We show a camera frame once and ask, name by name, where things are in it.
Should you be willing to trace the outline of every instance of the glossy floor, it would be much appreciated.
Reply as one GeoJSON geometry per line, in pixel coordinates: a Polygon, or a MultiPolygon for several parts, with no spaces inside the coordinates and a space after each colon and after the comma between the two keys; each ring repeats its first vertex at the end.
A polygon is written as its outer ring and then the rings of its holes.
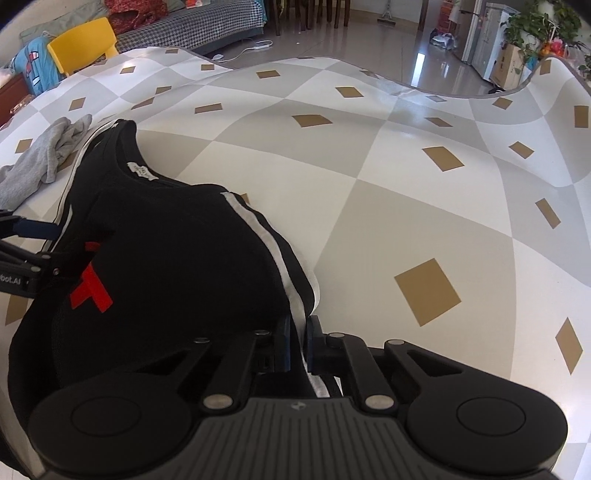
{"type": "MultiPolygon", "coordinates": [[[[290,57],[326,56],[434,93],[485,95],[492,87],[450,51],[429,45],[428,32],[406,25],[382,25],[352,12],[347,28],[341,24],[335,29],[323,21],[314,23],[312,30],[300,32],[293,15],[290,22],[283,19],[281,27],[280,37],[275,36],[270,26],[264,35],[254,38],[272,40],[271,48],[247,51],[224,65],[235,69],[290,57]]],[[[231,59],[253,44],[253,40],[243,40],[208,56],[221,53],[225,59],[231,59]]]]}

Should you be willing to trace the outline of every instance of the white cable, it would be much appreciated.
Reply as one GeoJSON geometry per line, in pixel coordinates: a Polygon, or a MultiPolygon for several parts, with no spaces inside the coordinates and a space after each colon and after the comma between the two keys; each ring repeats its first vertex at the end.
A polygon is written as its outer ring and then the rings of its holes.
{"type": "Polygon", "coordinates": [[[224,63],[226,61],[236,60],[240,55],[242,55],[244,52],[246,52],[248,50],[262,50],[263,48],[269,48],[272,45],[273,45],[273,41],[272,40],[259,40],[259,41],[255,42],[255,46],[254,47],[245,48],[237,56],[235,56],[232,59],[222,60],[223,55],[221,55],[221,54],[218,53],[217,55],[214,55],[213,56],[212,60],[213,61],[216,61],[218,63],[224,63]]]}

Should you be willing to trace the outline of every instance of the yellow chair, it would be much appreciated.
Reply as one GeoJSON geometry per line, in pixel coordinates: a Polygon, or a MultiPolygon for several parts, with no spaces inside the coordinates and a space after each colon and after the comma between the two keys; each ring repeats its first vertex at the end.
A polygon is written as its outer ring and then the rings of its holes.
{"type": "Polygon", "coordinates": [[[93,20],[62,33],[47,45],[60,73],[70,76],[105,55],[108,59],[119,54],[117,38],[106,18],[93,20]]]}

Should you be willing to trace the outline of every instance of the brown wooden cabinet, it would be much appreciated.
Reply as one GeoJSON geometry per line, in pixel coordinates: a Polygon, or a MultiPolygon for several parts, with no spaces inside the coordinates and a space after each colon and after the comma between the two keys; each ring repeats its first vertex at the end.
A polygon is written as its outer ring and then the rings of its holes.
{"type": "Polygon", "coordinates": [[[29,88],[22,73],[11,78],[0,88],[0,127],[10,120],[10,110],[28,94],[29,88]]]}

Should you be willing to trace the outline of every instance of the silver appliance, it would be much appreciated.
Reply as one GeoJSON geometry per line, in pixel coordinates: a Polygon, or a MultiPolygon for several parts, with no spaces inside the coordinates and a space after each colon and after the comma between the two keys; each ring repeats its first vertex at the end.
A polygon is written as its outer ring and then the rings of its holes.
{"type": "Polygon", "coordinates": [[[456,31],[456,48],[453,52],[465,63],[472,61],[476,50],[483,10],[483,0],[462,0],[460,4],[460,21],[456,31]]]}
{"type": "Polygon", "coordinates": [[[519,13],[502,4],[486,4],[485,19],[480,29],[472,66],[482,78],[488,80],[504,40],[506,22],[511,15],[519,13]]]}

